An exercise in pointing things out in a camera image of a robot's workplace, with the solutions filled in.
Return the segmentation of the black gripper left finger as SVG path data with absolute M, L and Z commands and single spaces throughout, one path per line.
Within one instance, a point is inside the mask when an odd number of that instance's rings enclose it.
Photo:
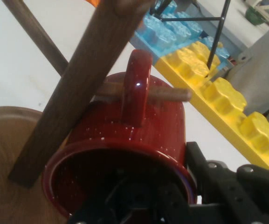
M 88 192 L 70 224 L 187 224 L 188 203 L 170 172 L 112 175 Z

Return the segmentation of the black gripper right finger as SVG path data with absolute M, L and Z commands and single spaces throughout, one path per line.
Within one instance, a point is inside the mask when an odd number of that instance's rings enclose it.
M 188 224 L 269 224 L 269 170 L 246 164 L 233 172 L 207 161 L 196 142 L 186 144 L 186 164 L 204 200 L 189 206 Z

